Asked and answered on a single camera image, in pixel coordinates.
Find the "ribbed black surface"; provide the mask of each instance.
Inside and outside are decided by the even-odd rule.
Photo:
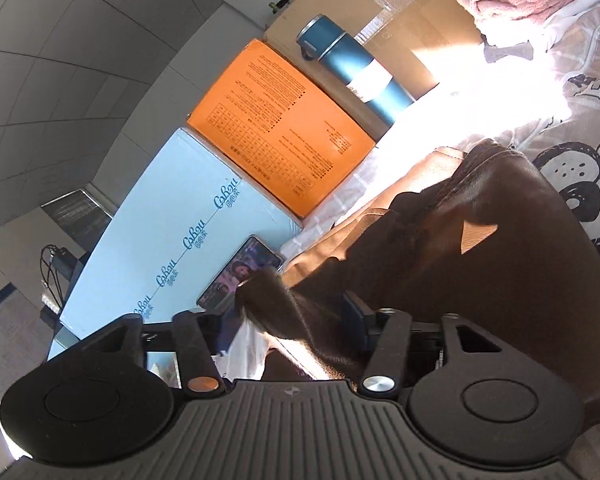
[[[85,469],[19,460],[1,480],[572,480],[561,464],[495,473],[429,449],[390,402],[345,381],[239,381],[221,399],[190,402],[175,427],[134,457]]]

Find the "orange box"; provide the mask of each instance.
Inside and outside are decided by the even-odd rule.
[[[300,218],[374,146],[336,103],[258,40],[229,65],[187,124]]]

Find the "cardboard box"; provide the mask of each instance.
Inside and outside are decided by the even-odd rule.
[[[177,130],[113,217],[60,319],[79,338],[129,312],[170,321],[196,308],[250,235],[278,251],[299,231],[296,219]]]
[[[304,60],[296,36],[318,14],[355,37],[418,99],[463,65],[482,43],[474,19],[456,0],[293,0],[265,42],[322,88],[375,140],[388,127],[317,61]]]
[[[187,124],[300,218],[374,146],[336,103],[253,40]]]

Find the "cartoon dog print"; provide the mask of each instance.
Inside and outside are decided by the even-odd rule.
[[[555,187],[600,252],[600,145],[565,142],[544,150],[534,165]]]

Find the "light blue box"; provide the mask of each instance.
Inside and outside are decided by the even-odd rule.
[[[273,251],[297,221],[177,130],[142,174],[93,251],[60,317],[78,338],[129,312],[170,321],[243,242]]]

